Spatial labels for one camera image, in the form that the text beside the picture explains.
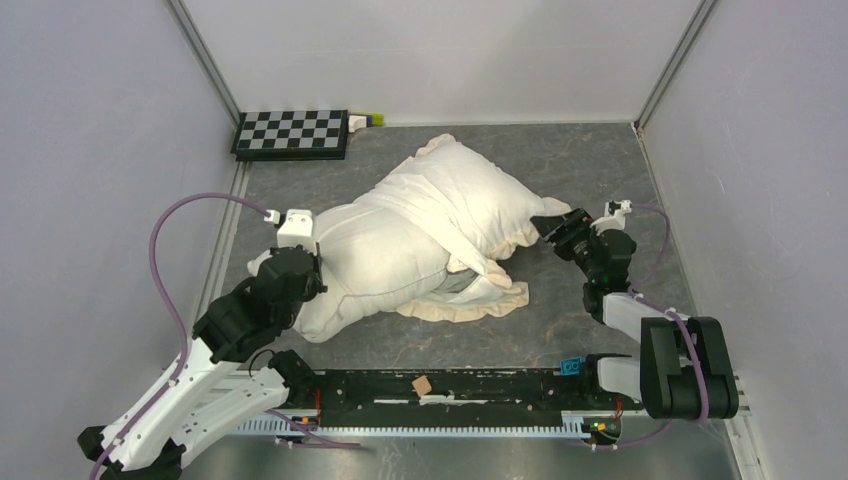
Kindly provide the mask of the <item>grey pillowcase with cream ruffle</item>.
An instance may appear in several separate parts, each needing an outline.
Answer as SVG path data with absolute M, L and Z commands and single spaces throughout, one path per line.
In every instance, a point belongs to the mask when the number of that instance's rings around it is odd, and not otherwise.
M 448 253 L 442 283 L 397 309 L 431 322 L 504 317 L 526 306 L 528 284 L 513 280 L 499 263 L 539 240 L 532 217 L 572 210 L 534 193 L 449 134 L 431 139 L 358 200 L 405 218 Z

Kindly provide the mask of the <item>blue toy brick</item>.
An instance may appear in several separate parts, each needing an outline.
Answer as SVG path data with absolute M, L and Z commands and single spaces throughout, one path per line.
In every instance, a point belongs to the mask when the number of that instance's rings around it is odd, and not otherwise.
M 584 357 L 570 357 L 560 361 L 560 374 L 562 376 L 578 376 L 586 359 Z

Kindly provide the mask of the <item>small tan cube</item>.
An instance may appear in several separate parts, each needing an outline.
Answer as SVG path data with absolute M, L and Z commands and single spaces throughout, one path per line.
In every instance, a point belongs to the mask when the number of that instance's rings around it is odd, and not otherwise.
M 432 384 L 426 375 L 415 378 L 411 384 L 418 397 L 427 396 L 433 391 Z

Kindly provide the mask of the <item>white pillow insert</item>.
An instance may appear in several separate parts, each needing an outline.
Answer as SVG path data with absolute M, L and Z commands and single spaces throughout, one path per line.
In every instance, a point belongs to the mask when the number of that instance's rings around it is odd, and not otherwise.
M 445 280 L 449 253 L 421 228 L 383 207 L 358 203 L 324 211 L 313 236 L 327 291 L 305 303 L 293 330 L 322 343 L 345 327 L 392 312 Z

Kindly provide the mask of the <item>yellow green small object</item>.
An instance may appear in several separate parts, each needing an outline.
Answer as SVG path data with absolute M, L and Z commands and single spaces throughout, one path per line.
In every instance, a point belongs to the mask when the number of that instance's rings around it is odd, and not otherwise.
M 382 113 L 351 112 L 348 116 L 348 130 L 353 133 L 360 129 L 379 127 L 385 124 Z

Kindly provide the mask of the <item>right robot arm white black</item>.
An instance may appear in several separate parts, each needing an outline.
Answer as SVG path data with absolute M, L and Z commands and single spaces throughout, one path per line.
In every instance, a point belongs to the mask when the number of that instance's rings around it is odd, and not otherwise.
M 577 382 L 580 400 L 602 408 L 617 393 L 640 402 L 654 419 L 730 419 L 740 393 L 720 322 L 686 316 L 650 301 L 630 279 L 637 251 L 626 232 L 628 201 L 610 201 L 602 217 L 583 209 L 531 222 L 554 253 L 585 275 L 582 301 L 598 323 L 638 342 L 638 358 L 601 356 Z

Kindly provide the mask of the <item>black white checkerboard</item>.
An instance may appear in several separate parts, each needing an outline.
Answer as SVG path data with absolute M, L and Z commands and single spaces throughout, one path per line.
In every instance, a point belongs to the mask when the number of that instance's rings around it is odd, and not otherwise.
M 237 161 L 343 160 L 347 110 L 242 112 L 230 153 Z

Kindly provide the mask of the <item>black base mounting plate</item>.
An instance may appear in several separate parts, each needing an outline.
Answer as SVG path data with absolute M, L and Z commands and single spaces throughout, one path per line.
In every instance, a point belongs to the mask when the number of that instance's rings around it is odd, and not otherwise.
M 426 375 L 433 391 L 411 382 Z M 284 410 L 313 410 L 322 427 L 553 426 L 564 412 L 611 416 L 639 402 L 554 368 L 328 369 L 298 380 Z

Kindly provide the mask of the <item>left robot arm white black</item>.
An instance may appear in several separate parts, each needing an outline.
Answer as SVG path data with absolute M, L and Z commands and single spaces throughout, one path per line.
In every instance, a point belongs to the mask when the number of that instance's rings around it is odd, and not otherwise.
M 94 479 L 177 479 L 200 453 L 250 417 L 314 394 L 297 355 L 282 353 L 254 379 L 204 407 L 199 400 L 293 327 L 301 307 L 326 292 L 316 242 L 270 250 L 257 272 L 214 300 L 186 353 L 122 417 L 77 438 Z

